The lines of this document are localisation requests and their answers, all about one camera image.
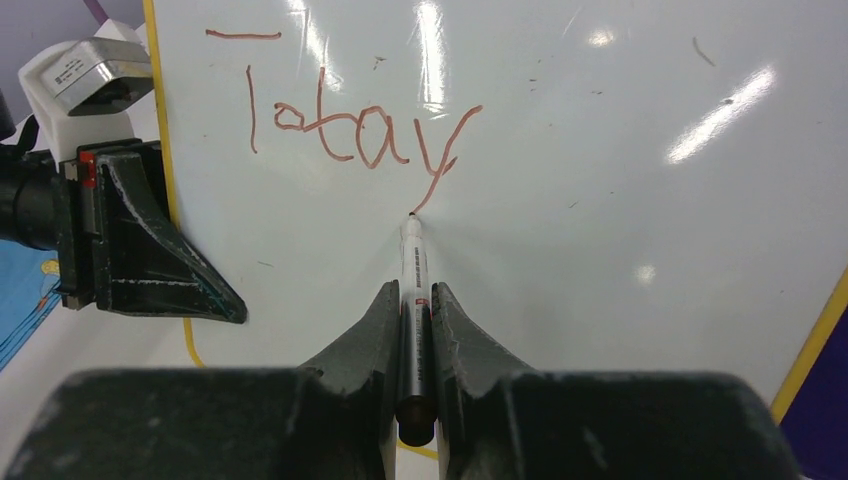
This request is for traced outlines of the red capped whiteboard marker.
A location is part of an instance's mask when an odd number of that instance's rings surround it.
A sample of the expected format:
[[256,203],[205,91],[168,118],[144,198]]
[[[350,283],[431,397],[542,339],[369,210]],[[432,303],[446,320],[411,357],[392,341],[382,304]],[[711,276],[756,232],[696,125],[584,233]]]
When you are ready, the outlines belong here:
[[395,418],[399,439],[411,447],[434,437],[437,402],[432,353],[431,284],[423,225],[408,215],[401,229],[400,337]]

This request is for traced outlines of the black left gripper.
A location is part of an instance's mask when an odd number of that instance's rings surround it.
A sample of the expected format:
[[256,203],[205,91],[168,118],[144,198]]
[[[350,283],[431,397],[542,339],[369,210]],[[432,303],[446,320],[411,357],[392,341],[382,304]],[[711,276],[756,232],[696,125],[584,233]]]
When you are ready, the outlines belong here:
[[84,146],[60,164],[56,242],[66,308],[247,320],[245,301],[172,221],[155,142]]

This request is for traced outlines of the yellow framed whiteboard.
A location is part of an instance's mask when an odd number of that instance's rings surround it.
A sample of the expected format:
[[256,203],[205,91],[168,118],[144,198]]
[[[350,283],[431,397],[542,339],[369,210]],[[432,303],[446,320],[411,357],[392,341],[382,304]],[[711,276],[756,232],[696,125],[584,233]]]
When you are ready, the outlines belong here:
[[843,1],[149,1],[170,197],[294,365],[424,225],[544,370],[717,370],[786,416],[847,300]]

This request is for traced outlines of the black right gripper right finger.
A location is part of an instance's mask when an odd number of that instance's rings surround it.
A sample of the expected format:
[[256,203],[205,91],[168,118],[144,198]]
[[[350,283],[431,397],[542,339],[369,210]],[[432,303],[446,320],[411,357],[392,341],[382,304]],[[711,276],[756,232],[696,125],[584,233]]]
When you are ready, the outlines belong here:
[[711,371],[540,371],[432,288],[444,479],[796,479],[768,407]]

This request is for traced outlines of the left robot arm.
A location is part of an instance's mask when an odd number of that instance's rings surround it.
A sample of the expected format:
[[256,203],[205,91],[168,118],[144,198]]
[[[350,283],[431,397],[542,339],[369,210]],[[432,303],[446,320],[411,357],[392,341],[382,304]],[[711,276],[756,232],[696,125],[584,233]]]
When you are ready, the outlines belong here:
[[65,307],[243,324],[244,300],[175,225],[161,144],[131,134],[56,162],[29,117],[1,146],[1,237],[54,250]]

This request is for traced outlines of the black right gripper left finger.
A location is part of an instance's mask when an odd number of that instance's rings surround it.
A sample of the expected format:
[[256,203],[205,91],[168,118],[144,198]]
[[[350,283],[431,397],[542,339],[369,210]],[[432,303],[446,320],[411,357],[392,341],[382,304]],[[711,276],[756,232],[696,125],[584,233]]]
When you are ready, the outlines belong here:
[[399,286],[298,367],[100,369],[45,401],[8,479],[391,479]]

